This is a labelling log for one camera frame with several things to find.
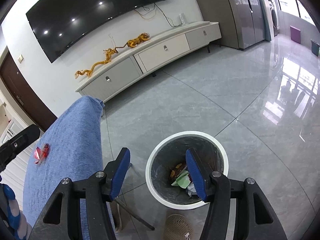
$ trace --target white tv cabinet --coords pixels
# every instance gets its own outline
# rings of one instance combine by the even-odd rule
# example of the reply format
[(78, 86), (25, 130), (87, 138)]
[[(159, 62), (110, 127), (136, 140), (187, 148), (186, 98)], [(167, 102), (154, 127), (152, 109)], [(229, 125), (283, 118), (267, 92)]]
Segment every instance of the white tv cabinet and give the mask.
[(220, 38), (217, 22), (173, 28), (119, 53), (110, 63), (96, 68), (90, 78), (82, 77), (76, 92), (106, 102), (153, 71)]

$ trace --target metal bolt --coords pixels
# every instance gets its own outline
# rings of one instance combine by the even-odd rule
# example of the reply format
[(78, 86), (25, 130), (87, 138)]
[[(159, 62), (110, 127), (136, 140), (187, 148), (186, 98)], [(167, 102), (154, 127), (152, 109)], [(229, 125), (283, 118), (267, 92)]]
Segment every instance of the metal bolt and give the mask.
[(62, 179), (62, 181), (61, 181), (61, 183), (63, 184), (63, 185), (66, 185), (66, 184), (68, 184), (70, 182), (70, 179), (69, 178), (64, 178), (64, 179)]
[(221, 176), (221, 173), (220, 173), (220, 172), (218, 172), (218, 171), (213, 171), (213, 172), (212, 172), (212, 176), (214, 176), (214, 177), (218, 178), (218, 177), (220, 177), (220, 176)]
[(253, 178), (247, 178), (247, 183), (252, 185), (255, 183), (255, 180)]
[(96, 177), (97, 178), (102, 178), (104, 176), (104, 172), (103, 171), (98, 171), (97, 173), (96, 173)]

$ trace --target blue and white glove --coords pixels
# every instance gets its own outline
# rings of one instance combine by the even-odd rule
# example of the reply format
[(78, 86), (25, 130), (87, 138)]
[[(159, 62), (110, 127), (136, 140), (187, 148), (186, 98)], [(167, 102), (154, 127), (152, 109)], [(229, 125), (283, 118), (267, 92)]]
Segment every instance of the blue and white glove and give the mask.
[(27, 219), (25, 215), (19, 210), (19, 205), (16, 200), (16, 195), (13, 190), (6, 184), (3, 185), (4, 196), (7, 200), (5, 205), (7, 206), (8, 212), (8, 222), (4, 221), (7, 227), (11, 227), (14, 229), (14, 238), (16, 240), (27, 240), (30, 236), (32, 227), (29, 223), (27, 223)]

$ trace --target gray refrigerator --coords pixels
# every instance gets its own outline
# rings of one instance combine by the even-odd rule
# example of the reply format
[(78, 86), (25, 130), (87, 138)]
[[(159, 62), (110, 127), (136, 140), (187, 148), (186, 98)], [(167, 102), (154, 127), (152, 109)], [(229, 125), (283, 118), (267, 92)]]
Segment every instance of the gray refrigerator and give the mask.
[(245, 49), (265, 39), (260, 0), (197, 0), (205, 21), (219, 22), (221, 44)]

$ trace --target purple box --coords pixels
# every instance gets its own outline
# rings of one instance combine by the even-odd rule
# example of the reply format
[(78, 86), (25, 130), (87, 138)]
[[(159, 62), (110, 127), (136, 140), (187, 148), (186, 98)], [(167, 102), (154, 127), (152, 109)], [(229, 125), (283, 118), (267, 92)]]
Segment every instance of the purple box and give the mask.
[(301, 44), (301, 31), (293, 26), (290, 26), (291, 40)]

